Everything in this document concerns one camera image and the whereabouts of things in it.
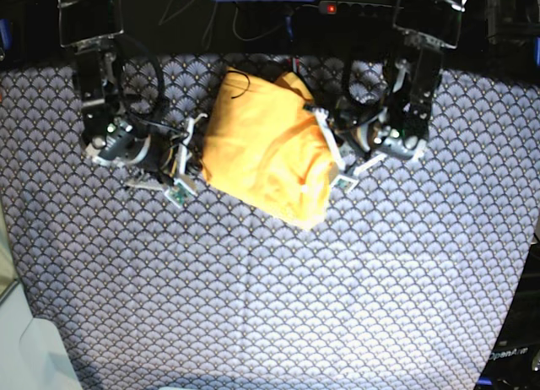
yellow towel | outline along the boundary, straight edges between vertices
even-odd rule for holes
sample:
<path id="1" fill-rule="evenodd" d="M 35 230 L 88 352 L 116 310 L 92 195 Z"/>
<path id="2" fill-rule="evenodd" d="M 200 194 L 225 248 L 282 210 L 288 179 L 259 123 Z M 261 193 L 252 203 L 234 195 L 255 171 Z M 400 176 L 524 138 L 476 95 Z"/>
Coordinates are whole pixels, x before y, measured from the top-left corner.
<path id="1" fill-rule="evenodd" d="M 333 159 L 303 110 L 312 100 L 294 73 L 272 84 L 230 68 L 204 140 L 206 181 L 303 229 L 322 222 Z"/>

patterned tablecloth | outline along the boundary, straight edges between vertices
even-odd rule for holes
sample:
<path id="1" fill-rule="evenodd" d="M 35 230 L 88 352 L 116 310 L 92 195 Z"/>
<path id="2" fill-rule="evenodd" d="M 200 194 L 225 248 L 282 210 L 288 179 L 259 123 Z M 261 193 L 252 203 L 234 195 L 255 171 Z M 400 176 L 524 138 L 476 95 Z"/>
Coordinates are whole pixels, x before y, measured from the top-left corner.
<path id="1" fill-rule="evenodd" d="M 163 58 L 169 121 L 210 111 L 227 64 L 273 80 L 284 62 Z M 301 63 L 339 91 L 341 62 Z M 538 89 L 445 73 L 425 158 L 333 192 L 304 232 L 202 180 L 183 211 L 125 192 L 125 171 L 82 159 L 70 73 L 3 74 L 0 187 L 33 313 L 85 389 L 473 388 L 538 217 Z M 355 95 L 381 92 L 381 65 L 354 73 Z M 128 77 L 154 92 L 148 64 Z"/>

black cable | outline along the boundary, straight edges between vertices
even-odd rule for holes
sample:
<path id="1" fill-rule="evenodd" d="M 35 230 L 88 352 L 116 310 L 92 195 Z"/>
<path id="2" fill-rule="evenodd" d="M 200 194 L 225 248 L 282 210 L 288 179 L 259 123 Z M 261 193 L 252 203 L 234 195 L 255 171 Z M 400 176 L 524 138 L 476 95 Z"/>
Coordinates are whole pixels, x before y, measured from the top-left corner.
<path id="1" fill-rule="evenodd" d="M 130 105 L 127 103 L 127 99 L 124 94 L 124 90 L 122 86 L 121 85 L 119 86 L 119 93 L 120 93 L 122 102 L 124 103 L 124 106 L 126 107 L 127 113 L 131 116 L 134 116 L 140 122 L 144 122 L 148 125 L 153 125 L 156 127 L 163 127 L 163 128 L 170 129 L 171 131 L 178 132 L 179 131 L 178 129 L 162 124 L 158 118 L 158 117 L 161 117 L 161 118 L 165 117 L 165 114 L 169 109 L 169 100 L 165 97 L 165 76 L 163 75 L 163 69 L 161 65 L 159 64 L 158 58 L 152 52 L 150 52 L 150 50 L 143 43 L 135 40 L 130 35 L 124 34 L 124 35 L 121 35 L 120 37 L 123 40 L 129 41 L 148 59 L 148 61 L 154 68 L 155 76 L 158 80 L 158 97 L 155 99 L 154 103 L 152 104 L 152 108 L 150 109 L 150 111 L 146 113 L 139 113 L 139 112 L 134 111 L 130 107 Z"/>
<path id="2" fill-rule="evenodd" d="M 244 76 L 246 77 L 246 79 L 247 79 L 247 88 L 246 88 L 246 90 L 244 90 L 242 93 L 240 93 L 240 94 L 237 95 L 237 96 L 231 97 L 230 99 L 233 100 L 233 99 L 238 99 L 239 97 L 242 97 L 242 96 L 250 89 L 250 86 L 251 86 L 251 79 L 250 79 L 250 77 L 249 77 L 248 75 L 246 75 L 245 73 L 240 72 L 240 71 L 233 71 L 233 70 L 231 70 L 231 71 L 227 71 L 227 73 L 238 73 L 239 75 L 244 75 Z"/>
<path id="3" fill-rule="evenodd" d="M 236 28 L 237 21 L 238 21 L 238 13 L 240 12 L 240 6 L 238 3 L 235 3 L 235 6 L 236 6 L 236 9 L 235 9 L 235 16 L 233 18 L 233 34 L 240 41 L 244 41 L 244 42 L 258 41 L 268 35 L 275 33 L 276 31 L 279 31 L 282 27 L 285 27 L 287 25 L 287 23 L 284 21 L 281 24 L 277 24 L 275 27 L 271 28 L 270 30 L 261 33 L 260 35 L 256 35 L 255 37 L 245 38 L 244 36 L 238 33 L 238 29 Z M 296 12 L 298 12 L 298 10 L 300 10 L 301 8 L 319 8 L 319 7 L 314 4 L 302 4 L 301 6 L 293 10 L 293 12 L 290 14 L 290 17 L 294 16 Z"/>
<path id="4" fill-rule="evenodd" d="M 201 164 L 201 159 L 202 159 L 201 155 L 196 150 L 190 149 L 186 144 L 184 144 L 183 140 L 180 141 L 179 143 L 171 145 L 169 147 L 169 150 L 174 151 L 175 149 L 179 149 L 181 146 L 186 147 L 186 149 L 189 152 L 191 152 L 192 160 L 195 161 L 195 163 L 193 163 L 193 161 L 191 161 L 191 162 L 188 161 L 188 163 L 186 163 L 186 172 L 185 172 L 185 174 L 188 175 L 188 176 L 191 176 L 193 178 L 196 178 L 197 175 L 199 173 L 201 173 L 201 171 L 203 170 L 203 165 Z M 169 163 L 170 163 L 170 159 L 164 164 L 164 166 L 167 166 Z"/>
<path id="5" fill-rule="evenodd" d="M 177 134 L 177 135 L 172 136 L 172 137 L 170 138 L 170 141 L 174 141 L 174 140 L 176 140 L 176 139 L 178 139 L 178 138 L 179 138 L 181 141 L 183 141 L 183 140 L 185 140 L 187 137 L 189 137 L 189 133 L 188 133 L 187 131 L 185 131 L 185 130 L 184 130 L 184 131 L 179 130 L 179 131 L 180 131 L 180 133 Z"/>
<path id="6" fill-rule="evenodd" d="M 161 26 L 165 23 L 169 23 L 172 19 L 175 19 L 182 13 L 184 13 L 186 10 L 188 10 L 197 0 L 190 0 L 187 2 L 180 10 L 174 12 L 173 14 L 169 15 L 170 8 L 172 7 L 172 3 L 175 0 L 169 0 L 167 3 L 167 7 L 165 8 L 165 11 L 163 12 L 163 15 L 161 16 L 161 19 L 158 22 L 158 25 Z"/>
<path id="7" fill-rule="evenodd" d="M 349 53 L 347 59 L 343 63 L 343 72 L 341 76 L 341 89 L 347 100 L 357 106 L 360 102 L 357 101 L 351 94 L 351 73 L 353 72 L 353 58 Z"/>
<path id="8" fill-rule="evenodd" d="M 210 20 L 208 21 L 208 25 L 207 25 L 204 33 L 202 33 L 201 46 L 202 46 L 204 51 L 208 51 L 210 49 L 210 46 L 212 45 L 213 27 L 214 27 L 215 22 L 216 22 L 216 16 L 218 14 L 218 8 L 219 8 L 218 3 L 214 2 L 212 14 L 210 15 Z"/>

scale pattern fabric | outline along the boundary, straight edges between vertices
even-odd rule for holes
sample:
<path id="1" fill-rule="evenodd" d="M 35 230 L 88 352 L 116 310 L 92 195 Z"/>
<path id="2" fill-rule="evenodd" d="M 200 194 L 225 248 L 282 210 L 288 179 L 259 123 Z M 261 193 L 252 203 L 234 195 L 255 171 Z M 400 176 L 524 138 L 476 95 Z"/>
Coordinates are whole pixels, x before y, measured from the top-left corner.
<path id="1" fill-rule="evenodd" d="M 284 57 L 164 57 L 167 121 L 210 111 L 227 65 L 269 80 Z M 320 94 L 343 64 L 305 57 Z M 68 68 L 4 73 L 0 187 L 37 317 L 85 389 L 472 389 L 510 306 L 540 200 L 540 96 L 447 72 L 430 151 L 386 160 L 304 232 L 205 187 L 182 211 L 82 159 Z M 384 87 L 358 62 L 352 91 Z M 133 89 L 155 93 L 143 62 Z"/>

wire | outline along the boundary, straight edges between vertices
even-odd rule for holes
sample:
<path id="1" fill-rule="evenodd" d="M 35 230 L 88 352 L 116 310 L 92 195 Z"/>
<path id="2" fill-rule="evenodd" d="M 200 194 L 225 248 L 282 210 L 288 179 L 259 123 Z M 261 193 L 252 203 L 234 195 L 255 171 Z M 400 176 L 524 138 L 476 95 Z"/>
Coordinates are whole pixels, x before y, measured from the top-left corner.
<path id="1" fill-rule="evenodd" d="M 246 90 L 243 90 L 242 93 L 240 93 L 239 95 L 237 96 L 233 96 L 231 97 L 230 99 L 238 99 L 239 97 L 242 97 L 243 95 L 246 94 L 246 92 L 250 89 L 250 86 L 251 86 L 251 79 L 248 75 L 246 75 L 245 73 L 243 72 L 240 72 L 240 71 L 233 71 L 233 70 L 230 70 L 230 71 L 227 71 L 227 73 L 238 73 L 239 75 L 244 75 L 247 79 L 247 88 Z"/>
<path id="2" fill-rule="evenodd" d="M 236 29 L 236 22 L 238 21 L 238 12 L 240 11 L 240 8 L 238 6 L 238 3 L 235 3 L 235 6 L 236 6 L 236 10 L 235 10 L 235 17 L 233 18 L 233 33 L 235 34 L 235 37 L 237 39 L 239 39 L 240 41 L 244 41 L 244 42 L 251 42 L 251 41 L 257 41 L 257 40 L 260 40 L 261 38 L 264 38 L 266 37 L 267 35 L 271 35 L 273 33 L 275 33 L 276 31 L 278 31 L 279 29 L 281 29 L 282 27 L 284 27 L 286 25 L 286 23 L 281 23 L 281 24 L 278 24 L 276 25 L 273 29 L 265 32 L 265 33 L 262 33 L 260 35 L 257 35 L 255 37 L 252 37 L 252 38 L 245 38 L 241 35 L 238 34 L 238 30 Z M 298 12 L 301 8 L 319 8 L 319 6 L 316 6 L 315 4 L 302 4 L 301 6 L 297 7 L 293 13 L 288 16 L 288 17 L 293 17 L 296 12 Z"/>
<path id="3" fill-rule="evenodd" d="M 177 149 L 177 148 L 180 147 L 180 146 L 184 146 L 184 147 L 188 148 L 187 145 L 185 145 L 183 141 L 180 141 L 180 142 L 178 142 L 178 143 L 172 144 L 172 145 L 169 147 L 169 149 Z"/>
<path id="4" fill-rule="evenodd" d="M 176 139 L 181 139 L 182 141 L 185 140 L 187 137 L 189 137 L 189 133 L 187 131 L 181 131 L 180 134 L 178 135 L 173 135 L 171 138 L 170 138 L 170 141 L 174 141 Z"/>
<path id="5" fill-rule="evenodd" d="M 213 26 L 215 25 L 217 13 L 218 13 L 218 3 L 215 2 L 213 4 L 212 15 L 210 16 L 210 20 L 208 21 L 208 26 L 206 27 L 201 38 L 201 45 L 204 51 L 207 51 L 210 48 L 210 45 L 212 44 Z"/>
<path id="6" fill-rule="evenodd" d="M 174 1 L 175 0 L 169 0 L 169 2 L 167 3 L 167 7 L 165 8 L 165 11 L 163 12 L 163 15 L 161 16 L 161 19 L 158 22 L 158 26 L 161 26 L 161 25 L 163 25 L 165 23 L 169 23 L 172 19 L 175 19 L 176 17 L 178 17 L 179 15 L 184 13 L 186 10 L 188 10 L 190 8 L 190 6 L 192 6 L 197 0 L 190 0 L 180 10 L 173 13 L 169 17 L 167 17 L 167 15 L 169 14 L 170 8 L 172 7 L 172 3 Z"/>
<path id="7" fill-rule="evenodd" d="M 150 50 L 144 44 L 135 40 L 130 35 L 123 34 L 121 35 L 121 38 L 123 40 L 129 41 L 139 51 L 143 53 L 143 55 L 148 59 L 148 61 L 154 68 L 155 76 L 158 80 L 158 97 L 152 104 L 150 111 L 146 113 L 137 113 L 129 106 L 126 96 L 124 95 L 124 89 L 122 88 L 122 85 L 120 85 L 120 97 L 122 99 L 122 102 L 124 103 L 124 106 L 126 107 L 127 114 L 137 118 L 140 122 L 145 122 L 146 124 L 154 125 L 156 127 L 168 128 L 178 133 L 178 130 L 176 128 L 166 126 L 165 124 L 161 124 L 160 122 L 156 121 L 157 118 L 163 118 L 165 116 L 166 112 L 169 109 L 170 103 L 169 100 L 165 97 L 165 76 L 163 75 L 163 69 L 159 64 L 158 58 L 152 52 L 150 52 Z"/>
<path id="8" fill-rule="evenodd" d="M 238 9 L 238 6 L 236 6 L 235 17 L 233 18 L 233 33 L 235 34 L 235 37 L 237 39 L 239 39 L 240 41 L 244 41 L 244 42 L 257 41 L 257 40 L 260 40 L 261 38 L 266 37 L 267 35 L 271 35 L 271 34 L 275 33 L 276 31 L 281 29 L 283 26 L 285 26 L 285 23 L 281 23 L 281 24 L 276 25 L 273 29 L 267 31 L 266 33 L 262 33 L 260 35 L 257 35 L 256 37 L 252 37 L 252 38 L 245 38 L 245 37 L 239 35 L 238 30 L 236 29 L 236 22 L 238 21 L 238 12 L 239 11 L 240 10 Z"/>

